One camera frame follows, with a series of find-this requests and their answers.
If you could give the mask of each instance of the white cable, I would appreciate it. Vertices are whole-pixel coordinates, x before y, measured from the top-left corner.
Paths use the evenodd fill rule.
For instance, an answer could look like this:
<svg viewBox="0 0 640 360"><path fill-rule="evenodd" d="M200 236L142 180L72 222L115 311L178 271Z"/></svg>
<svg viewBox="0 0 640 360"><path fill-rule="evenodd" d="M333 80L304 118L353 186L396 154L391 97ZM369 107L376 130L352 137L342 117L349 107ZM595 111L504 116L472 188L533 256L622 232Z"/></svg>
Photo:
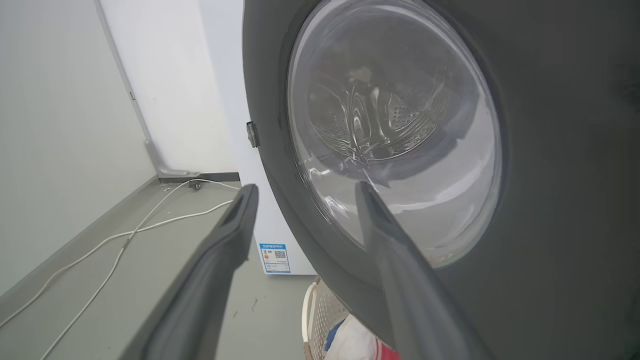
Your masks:
<svg viewBox="0 0 640 360"><path fill-rule="evenodd" d="M109 281L109 278L111 277L111 275L113 275L113 272L116 270L116 266L118 266L118 262L120 261L120 257L122 257L122 253L123 252L124 252L124 248L120 249L120 252L118 253L118 257L116 258L116 262L113 263L113 268L111 268L111 271L109 272L109 275L107 275L107 278L102 282L102 285L100 285L98 290L96 290L95 293L93 293L93 295L91 296L89 301L84 305L82 310L80 310L78 315L76 315L76 317L73 320L71 320L69 325L67 325L67 327L64 330L62 330L60 335L58 335L58 338L56 339L56 341L54 341L53 344L51 344L51 346L47 349L47 352L44 353L44 355L40 358L40 360L44 360L44 359L47 358L47 356L49 356L49 354L51 353L53 348L56 347L56 345L60 342L60 340L67 333L67 331L69 331L69 329L71 329L71 326L73 326L76 323L76 320L78 320L80 315L82 315L82 313L84 313L84 310L86 310L86 308L89 307L89 305L92 303L92 301L95 299L95 297L98 296L98 293L100 292L100 290L102 290L102 288L107 283L107 281Z"/></svg>
<svg viewBox="0 0 640 360"><path fill-rule="evenodd" d="M233 188L236 190L239 190L239 188L236 188L235 186L230 186L227 184L223 184L223 183L218 183L217 181L211 181L211 180L205 180L205 179L192 179L192 181L203 181L206 183L216 183L216 184L220 184L223 186L226 186L228 188ZM16 312L14 312L13 314L11 314L7 319L5 319L2 323L0 323L0 328L2 326L4 326L5 324L7 324L9 321L11 321L11 319L13 319L14 317L16 317L20 312L22 312L23 310L25 310L29 305L31 305L41 294L42 292L46 289L47 285L49 285L49 283L60 273L62 273L64 270L78 264L79 262L81 262L82 260L86 259L88 256L90 256L91 254L93 254L96 250L98 250L99 248L101 248L104 244L106 244L107 242L118 238L120 236L125 236L125 235L129 235L129 237L127 238L127 241L125 242L124 246L120 249L120 253L118 253L118 257L116 258L115 263L113 264L113 268L111 269L109 275L107 276L107 278L104 280L104 282L102 282L102 285L100 285L100 288L98 288L98 290L93 294L93 296L91 297L91 299L89 299L89 301L84 305L84 307L82 308L82 310L80 310L80 312L76 315L76 317L67 325L67 327L63 330L63 332L58 336L58 338L56 339L56 341L54 341L53 344L51 344L51 346L49 347L49 349L47 350L47 352L42 356L42 358L40 360L44 360L53 350L53 348L58 344L58 342L60 342L60 340L62 339L62 337L67 333L67 331L71 328L71 326L73 326L73 324L76 322L76 320L82 315L82 313L84 313L84 311L86 310L87 307L89 307L89 305L93 302L93 300L95 299L95 297L98 295L98 293L100 292L100 290L102 290L102 288L104 287L104 285L107 283L107 281L109 281L109 278L111 277L111 275L113 274L113 272L116 269L116 266L118 265L118 262L120 261L120 257L122 256L122 254L124 253L125 248L127 247L127 245L131 242L131 240L133 239L133 236L140 232L140 231L145 231L145 230L149 230L149 229L153 229L155 227L161 226L161 225L165 225L168 224L170 222L174 222L176 220L181 220L183 218L189 218L189 217L196 217L199 215L204 215L204 214L208 214L212 211L214 211L215 209L220 208L221 206L230 204L231 202L233 202L233 200L230 201L225 201L222 204L218 204L217 206L207 210L207 211L203 211L201 213L195 213L195 214L190 214L190 215L183 215L181 217L177 217L177 218L172 218L169 220L165 220L162 222L159 222L157 224L145 227L143 229L140 229L140 227L147 221L147 219L151 216L151 214L153 214L153 212L160 206L160 204L162 204L168 197L169 195L171 195L175 190L178 190L180 187L182 187L185 184L188 184L189 181L185 181L184 183L178 185L176 188L174 188L171 192L169 192L162 200L160 200L160 202L158 202L158 204L151 210L151 212L149 212L149 214L144 218L144 220L142 220L142 222L140 222L140 224L133 230L133 231L127 231L126 233L122 233L122 234L116 234L116 235L112 235L108 238L106 238L105 240L103 240L101 243L99 243L96 247L94 247L91 251L89 251L87 254L85 254L83 257L79 258L78 260L74 261L73 263L63 267L62 269L58 270L57 272L55 272L50 278L49 280L47 280L47 282L45 282L44 286L42 286L42 288L40 289L40 291L38 291L38 293L31 299L29 300L26 304L24 304L20 309L18 309Z"/></svg>

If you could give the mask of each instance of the blue and white sticker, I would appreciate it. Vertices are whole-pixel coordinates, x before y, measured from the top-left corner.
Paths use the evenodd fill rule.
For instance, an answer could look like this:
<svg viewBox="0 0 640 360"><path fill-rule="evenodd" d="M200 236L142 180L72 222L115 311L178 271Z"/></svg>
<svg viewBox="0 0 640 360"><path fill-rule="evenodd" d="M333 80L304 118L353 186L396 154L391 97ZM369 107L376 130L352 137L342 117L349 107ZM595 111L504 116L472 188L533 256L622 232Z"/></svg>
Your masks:
<svg viewBox="0 0 640 360"><path fill-rule="evenodd" d="M284 244L260 244L260 253L267 273L291 273L287 247Z"/></svg>

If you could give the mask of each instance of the washing machine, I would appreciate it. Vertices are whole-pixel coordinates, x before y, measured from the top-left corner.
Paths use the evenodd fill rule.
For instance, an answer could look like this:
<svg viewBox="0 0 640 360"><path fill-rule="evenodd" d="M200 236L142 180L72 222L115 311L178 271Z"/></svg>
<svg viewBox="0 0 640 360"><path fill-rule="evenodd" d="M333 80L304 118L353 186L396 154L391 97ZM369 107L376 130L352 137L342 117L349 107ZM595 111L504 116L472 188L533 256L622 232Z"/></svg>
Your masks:
<svg viewBox="0 0 640 360"><path fill-rule="evenodd" d="M396 348L365 183L429 265L386 264L433 269L492 356L632 358L639 4L201 1L240 176L260 187L258 250L303 253L289 271L317 272Z"/></svg>

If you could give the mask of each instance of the round glass door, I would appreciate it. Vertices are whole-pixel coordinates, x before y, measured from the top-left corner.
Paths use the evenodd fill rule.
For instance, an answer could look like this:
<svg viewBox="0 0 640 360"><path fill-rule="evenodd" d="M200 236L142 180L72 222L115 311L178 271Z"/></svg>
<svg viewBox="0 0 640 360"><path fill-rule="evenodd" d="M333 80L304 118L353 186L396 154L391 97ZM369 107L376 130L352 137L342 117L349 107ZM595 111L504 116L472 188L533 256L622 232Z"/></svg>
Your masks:
<svg viewBox="0 0 640 360"><path fill-rule="evenodd" d="M289 67L298 169L325 219L363 244L355 184L371 183L434 267L490 221L500 182L491 95L456 32L421 1L325 1Z"/></svg>

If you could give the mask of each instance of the white plastic basket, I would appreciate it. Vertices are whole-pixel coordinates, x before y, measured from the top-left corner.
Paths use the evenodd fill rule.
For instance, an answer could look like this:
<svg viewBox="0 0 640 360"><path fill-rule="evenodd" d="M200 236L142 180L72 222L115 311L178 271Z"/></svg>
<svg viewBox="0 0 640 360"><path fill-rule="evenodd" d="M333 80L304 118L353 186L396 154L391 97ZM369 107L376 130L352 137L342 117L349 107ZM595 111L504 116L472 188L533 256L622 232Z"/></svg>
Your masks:
<svg viewBox="0 0 640 360"><path fill-rule="evenodd" d="M307 289L302 304L302 340L305 360L324 360L323 346L329 330L349 311L319 277Z"/></svg>

